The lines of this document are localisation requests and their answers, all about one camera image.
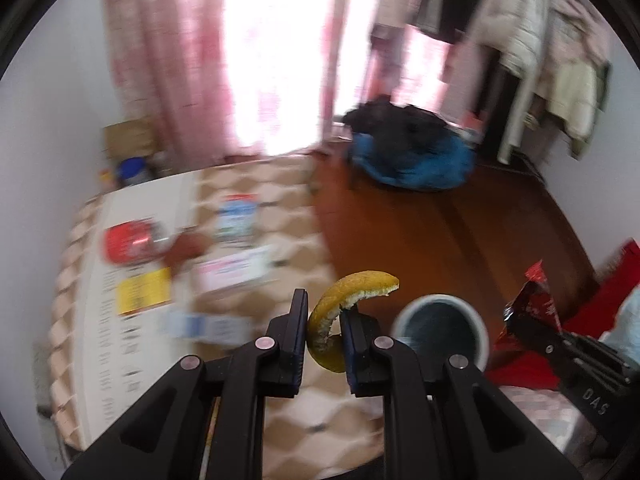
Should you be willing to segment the pink floral curtain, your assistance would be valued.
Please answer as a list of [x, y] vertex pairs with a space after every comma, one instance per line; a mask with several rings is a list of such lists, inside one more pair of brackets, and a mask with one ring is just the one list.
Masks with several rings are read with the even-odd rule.
[[112, 74], [171, 165], [327, 144], [357, 99], [375, 0], [104, 0]]

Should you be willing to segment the pink white tissue box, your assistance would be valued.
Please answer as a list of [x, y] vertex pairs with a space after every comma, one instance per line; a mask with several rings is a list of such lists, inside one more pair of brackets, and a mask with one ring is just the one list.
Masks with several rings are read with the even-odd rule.
[[225, 292], [264, 280], [271, 270], [271, 248], [259, 246], [201, 261], [191, 270], [197, 294]]

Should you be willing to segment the brown paper bag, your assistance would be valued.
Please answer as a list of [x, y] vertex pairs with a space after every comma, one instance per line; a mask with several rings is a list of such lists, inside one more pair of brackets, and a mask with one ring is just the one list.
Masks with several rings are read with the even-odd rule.
[[105, 151], [115, 162], [134, 157], [150, 157], [157, 151], [156, 135], [146, 118], [126, 120], [103, 130]]

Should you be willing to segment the dark clothes pile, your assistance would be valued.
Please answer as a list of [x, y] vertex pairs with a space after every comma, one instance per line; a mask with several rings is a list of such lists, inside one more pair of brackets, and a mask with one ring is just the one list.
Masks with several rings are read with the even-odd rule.
[[394, 188], [457, 188], [475, 166], [475, 152], [459, 130], [414, 105], [380, 96], [347, 112], [342, 124], [352, 133], [346, 155], [352, 171]]

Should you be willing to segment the red crushed soda can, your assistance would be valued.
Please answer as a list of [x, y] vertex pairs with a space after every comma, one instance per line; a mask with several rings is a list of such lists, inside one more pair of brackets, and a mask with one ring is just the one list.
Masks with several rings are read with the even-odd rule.
[[160, 222], [130, 220], [103, 232], [103, 255], [114, 266], [134, 266], [158, 258], [168, 242]]

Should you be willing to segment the red blanket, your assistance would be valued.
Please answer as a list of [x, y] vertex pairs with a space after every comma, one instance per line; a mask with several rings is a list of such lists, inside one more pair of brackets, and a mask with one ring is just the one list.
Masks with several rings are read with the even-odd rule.
[[[614, 326], [620, 306], [638, 284], [639, 245], [628, 240], [618, 250], [596, 292], [563, 323], [564, 330], [599, 339]], [[488, 365], [485, 375], [497, 386], [556, 391], [560, 384], [548, 361], [530, 350], [506, 352], [497, 364]]]

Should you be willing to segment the yellow citrus peel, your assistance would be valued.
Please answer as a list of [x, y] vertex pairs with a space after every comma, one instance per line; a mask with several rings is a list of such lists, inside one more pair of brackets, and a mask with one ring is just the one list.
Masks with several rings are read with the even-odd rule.
[[359, 301], [388, 296], [399, 288], [399, 278], [383, 271], [361, 271], [340, 278], [321, 296], [309, 315], [307, 348], [318, 365], [344, 373], [346, 363], [341, 334], [332, 334], [334, 321]]

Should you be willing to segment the blue lid white can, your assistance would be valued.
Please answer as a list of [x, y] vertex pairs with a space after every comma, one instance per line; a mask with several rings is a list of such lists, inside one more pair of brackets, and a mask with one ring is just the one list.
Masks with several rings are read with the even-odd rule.
[[133, 186], [152, 180], [152, 174], [143, 157], [124, 159], [117, 165], [116, 177], [121, 186]]

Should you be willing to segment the checkered bed cover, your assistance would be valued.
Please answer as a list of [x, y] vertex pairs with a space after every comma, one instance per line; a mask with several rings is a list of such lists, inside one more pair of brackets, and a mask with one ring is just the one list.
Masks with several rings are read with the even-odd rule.
[[[314, 161], [293, 155], [146, 182], [96, 197], [78, 211], [56, 280], [49, 356], [52, 418], [71, 451], [96, 440], [178, 359], [194, 353], [209, 361], [233, 349], [168, 336], [160, 326], [167, 311], [251, 318], [254, 339], [288, 310], [296, 288], [320, 298], [334, 269], [312, 206], [316, 186]], [[194, 228], [216, 238], [217, 209], [230, 194], [258, 198], [250, 244], [271, 248], [269, 275], [201, 297], [184, 270], [169, 304], [118, 315], [116, 287], [134, 270], [105, 260], [103, 232], [152, 219], [168, 234]], [[262, 472], [268, 479], [342, 474], [382, 453], [381, 422], [378, 402], [355, 398], [342, 375], [307, 360], [299, 394], [267, 403]]]

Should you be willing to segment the hanging clothes rack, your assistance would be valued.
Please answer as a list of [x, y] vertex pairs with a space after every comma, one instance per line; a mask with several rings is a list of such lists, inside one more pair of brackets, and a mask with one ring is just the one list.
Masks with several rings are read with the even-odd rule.
[[525, 133], [559, 133], [584, 156], [605, 107], [611, 31], [587, 0], [378, 0], [369, 96], [400, 88], [411, 34], [446, 44], [442, 114], [480, 134], [480, 154], [510, 164]]

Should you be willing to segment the white round trash bin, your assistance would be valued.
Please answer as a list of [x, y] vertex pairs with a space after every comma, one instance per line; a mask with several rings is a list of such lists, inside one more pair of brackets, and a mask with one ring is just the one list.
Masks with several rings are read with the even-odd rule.
[[456, 296], [434, 294], [416, 298], [393, 322], [390, 336], [419, 356], [448, 359], [461, 354], [484, 372], [489, 358], [489, 336], [482, 317]]

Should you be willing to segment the red black snack bag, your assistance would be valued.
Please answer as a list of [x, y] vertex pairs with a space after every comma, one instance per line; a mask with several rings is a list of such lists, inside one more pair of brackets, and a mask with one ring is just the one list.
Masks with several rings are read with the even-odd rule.
[[544, 353], [562, 335], [558, 310], [541, 260], [525, 272], [525, 284], [504, 308], [503, 322], [495, 342], [497, 351]]

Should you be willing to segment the blue white flat carton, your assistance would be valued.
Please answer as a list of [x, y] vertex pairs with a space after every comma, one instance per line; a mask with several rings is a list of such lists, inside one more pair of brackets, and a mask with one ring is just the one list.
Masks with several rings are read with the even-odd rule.
[[251, 318], [181, 310], [167, 311], [160, 326], [172, 338], [214, 344], [224, 348], [242, 346], [252, 339], [254, 333]]

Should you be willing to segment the brown snack wrapper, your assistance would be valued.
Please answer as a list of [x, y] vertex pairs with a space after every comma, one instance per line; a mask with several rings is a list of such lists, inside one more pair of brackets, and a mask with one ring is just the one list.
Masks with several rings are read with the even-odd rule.
[[191, 259], [205, 255], [210, 246], [210, 238], [200, 232], [185, 230], [180, 233], [163, 255], [162, 261], [171, 275], [177, 275], [182, 266]]

